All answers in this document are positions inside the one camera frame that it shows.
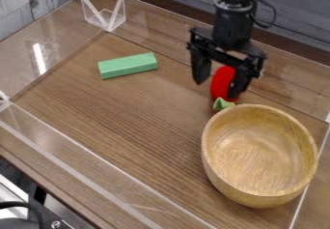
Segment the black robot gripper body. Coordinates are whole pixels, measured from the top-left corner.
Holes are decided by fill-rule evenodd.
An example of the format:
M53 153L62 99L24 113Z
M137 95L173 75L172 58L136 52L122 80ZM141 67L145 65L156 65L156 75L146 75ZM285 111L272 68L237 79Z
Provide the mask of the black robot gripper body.
M197 48L209 61L224 64L232 68L244 66L248 68L249 75L255 78L260 77L263 63L268 59L267 53L252 44L251 41L239 43L235 47L227 47L217 43L211 36L212 30L201 27L189 29L189 41L186 49Z

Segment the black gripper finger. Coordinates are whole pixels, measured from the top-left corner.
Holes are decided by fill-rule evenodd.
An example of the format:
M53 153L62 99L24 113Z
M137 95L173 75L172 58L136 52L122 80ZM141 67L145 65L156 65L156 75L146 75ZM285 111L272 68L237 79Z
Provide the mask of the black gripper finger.
M204 53L197 49L191 49L192 77L197 84L204 83L209 77L211 61Z
M233 79L229 83L227 97L229 99L235 99L239 96L239 94L245 90L247 85L248 85L248 68L237 67L235 69Z

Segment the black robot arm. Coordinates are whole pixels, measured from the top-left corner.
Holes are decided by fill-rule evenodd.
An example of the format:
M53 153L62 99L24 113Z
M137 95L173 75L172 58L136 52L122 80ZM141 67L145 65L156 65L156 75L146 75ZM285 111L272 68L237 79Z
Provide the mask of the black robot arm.
M259 78L267 53L252 44L257 0L213 0L215 20L211 28L192 27L186 49L192 77L197 84L211 75L211 63L223 67L213 75L211 96L236 100L253 78Z

